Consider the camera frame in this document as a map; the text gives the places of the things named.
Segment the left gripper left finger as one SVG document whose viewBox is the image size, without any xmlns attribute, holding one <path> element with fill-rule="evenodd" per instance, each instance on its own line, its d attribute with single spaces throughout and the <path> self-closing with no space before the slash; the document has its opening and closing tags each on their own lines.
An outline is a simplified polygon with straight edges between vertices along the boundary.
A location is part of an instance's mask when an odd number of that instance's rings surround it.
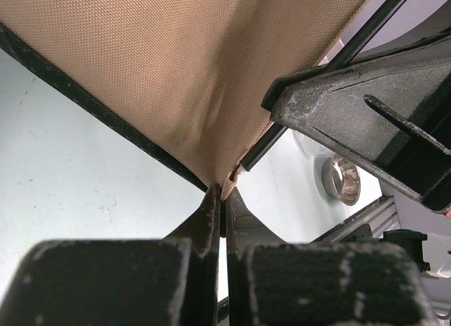
<svg viewBox="0 0 451 326">
<path fill-rule="evenodd" d="M 47 240 L 24 257 L 2 325 L 215 325 L 221 190 L 163 239 Z"/>
</svg>

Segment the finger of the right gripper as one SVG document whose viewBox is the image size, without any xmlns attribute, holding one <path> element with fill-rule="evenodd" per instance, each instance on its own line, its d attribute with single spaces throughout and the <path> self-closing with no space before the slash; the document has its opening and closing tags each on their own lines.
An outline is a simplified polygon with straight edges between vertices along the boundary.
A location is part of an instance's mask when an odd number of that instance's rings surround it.
<svg viewBox="0 0 451 326">
<path fill-rule="evenodd" d="M 292 130 L 435 213 L 450 209 L 450 45 L 355 63 L 290 102 Z"/>
</svg>

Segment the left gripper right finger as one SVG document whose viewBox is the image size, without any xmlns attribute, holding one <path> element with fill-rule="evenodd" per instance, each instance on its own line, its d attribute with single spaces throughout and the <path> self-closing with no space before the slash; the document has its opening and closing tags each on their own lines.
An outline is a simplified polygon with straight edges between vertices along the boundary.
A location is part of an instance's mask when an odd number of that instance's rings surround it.
<svg viewBox="0 0 451 326">
<path fill-rule="evenodd" d="M 289 244 L 225 200 L 231 325 L 434 325 L 416 264 L 387 242 Z"/>
</svg>

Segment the beige pet tent fabric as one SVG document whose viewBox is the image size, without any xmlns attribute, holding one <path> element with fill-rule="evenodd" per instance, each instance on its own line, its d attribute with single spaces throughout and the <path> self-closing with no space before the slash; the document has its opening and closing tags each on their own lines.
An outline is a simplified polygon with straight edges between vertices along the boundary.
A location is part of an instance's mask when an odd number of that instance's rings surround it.
<svg viewBox="0 0 451 326">
<path fill-rule="evenodd" d="M 226 198 L 271 83 L 317 66 L 368 1 L 1 0 L 1 29 Z"/>
</svg>

